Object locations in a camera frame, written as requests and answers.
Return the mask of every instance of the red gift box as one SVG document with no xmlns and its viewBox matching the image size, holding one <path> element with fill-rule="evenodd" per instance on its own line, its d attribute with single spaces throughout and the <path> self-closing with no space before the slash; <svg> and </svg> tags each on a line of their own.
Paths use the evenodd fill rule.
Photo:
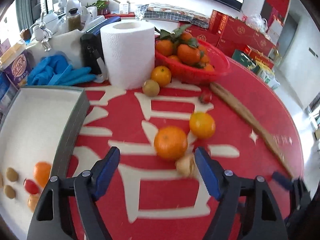
<svg viewBox="0 0 320 240">
<path fill-rule="evenodd" d="M 186 22 L 179 22 L 179 27 L 184 24 L 186 24 Z M 219 35 L 212 34 L 208 29 L 204 29 L 196 25 L 191 25 L 186 29 L 186 31 L 191 33 L 195 38 L 206 41 L 215 47 L 217 46 L 220 38 Z"/>
<path fill-rule="evenodd" d="M 262 52 L 264 55 L 268 56 L 270 51 L 275 47 L 274 44 L 267 40 L 262 33 L 255 32 L 248 46 Z"/>
<path fill-rule="evenodd" d="M 261 52 L 251 48 L 250 46 L 246 46 L 243 52 L 248 54 L 255 61 L 260 61 L 264 65 L 267 65 L 270 69 L 272 69 L 275 64 L 270 58 L 266 57 Z"/>
<path fill-rule="evenodd" d="M 225 15 L 225 14 L 218 12 L 216 10 L 212 10 L 212 14 L 210 17 L 210 22 L 209 22 L 209 30 L 213 34 L 217 34 L 223 15 Z"/>
<path fill-rule="evenodd" d="M 232 57 L 236 49 L 243 51 L 245 47 L 245 44 L 235 43 L 225 39 L 220 39 L 217 44 L 217 49 L 220 49 L 228 57 Z"/>
<path fill-rule="evenodd" d="M 263 34 L 250 28 L 244 22 L 227 15 L 222 16 L 218 34 L 223 40 L 247 44 L 265 55 L 268 55 L 274 47 L 273 43 L 267 40 Z"/>
<path fill-rule="evenodd" d="M 250 28 L 244 22 L 233 19 L 228 15 L 222 16 L 218 29 L 218 34 L 220 34 L 222 39 L 235 43 L 248 44 L 254 33 L 255 30 Z"/>
</svg>

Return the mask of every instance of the green gift box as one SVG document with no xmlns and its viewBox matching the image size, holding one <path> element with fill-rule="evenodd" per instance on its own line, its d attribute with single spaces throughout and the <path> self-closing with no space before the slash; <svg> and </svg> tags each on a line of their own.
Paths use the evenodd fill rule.
<svg viewBox="0 0 320 240">
<path fill-rule="evenodd" d="M 241 65 L 245 66 L 247 69 L 251 70 L 256 75 L 258 75 L 259 71 L 261 70 L 260 66 L 257 65 L 255 60 L 243 51 L 236 49 L 232 58 Z"/>
</svg>

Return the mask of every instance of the red plastic basket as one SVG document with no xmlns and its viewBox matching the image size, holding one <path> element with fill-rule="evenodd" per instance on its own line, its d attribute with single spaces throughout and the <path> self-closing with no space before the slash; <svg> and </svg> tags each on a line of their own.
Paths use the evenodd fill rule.
<svg viewBox="0 0 320 240">
<path fill-rule="evenodd" d="M 226 55 L 205 41 L 198 40 L 198 42 L 207 48 L 207 56 L 210 59 L 210 64 L 214 66 L 215 71 L 210 72 L 184 65 L 183 63 L 179 63 L 161 55 L 157 50 L 155 50 L 156 66 L 167 66 L 171 71 L 172 77 L 179 79 L 183 83 L 194 85 L 209 84 L 210 82 L 216 81 L 219 77 L 225 76 L 231 72 L 230 63 Z"/>
</svg>

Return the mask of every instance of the white tray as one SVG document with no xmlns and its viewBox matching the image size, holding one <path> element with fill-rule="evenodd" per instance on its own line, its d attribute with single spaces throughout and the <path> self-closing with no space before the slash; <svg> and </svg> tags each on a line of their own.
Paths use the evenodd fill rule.
<svg viewBox="0 0 320 240">
<path fill-rule="evenodd" d="M 27 238 L 33 215 L 27 206 L 29 194 L 24 190 L 24 179 L 33 179 L 33 169 L 39 161 L 55 162 L 55 175 L 66 173 L 88 107 L 84 90 L 71 87 L 25 87 L 13 100 L 0 128 L 0 172 L 4 185 L 15 189 L 16 198 L 7 198 L 1 189 L 0 214 L 18 238 Z M 8 167 L 18 172 L 17 182 L 5 177 Z"/>
</svg>

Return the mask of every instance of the small potato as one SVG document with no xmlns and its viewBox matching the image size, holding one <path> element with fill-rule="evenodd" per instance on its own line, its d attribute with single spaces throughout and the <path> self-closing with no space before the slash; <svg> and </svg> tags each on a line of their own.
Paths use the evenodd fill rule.
<svg viewBox="0 0 320 240">
<path fill-rule="evenodd" d="M 19 174 L 11 167 L 7 168 L 5 175 L 11 182 L 15 182 L 19 179 Z"/>
<path fill-rule="evenodd" d="M 184 177 L 194 177 L 195 167 L 193 154 L 187 154 L 176 161 L 176 170 Z"/>
<path fill-rule="evenodd" d="M 13 199 L 16 197 L 16 191 L 9 185 L 4 186 L 3 192 L 8 198 Z"/>
</svg>

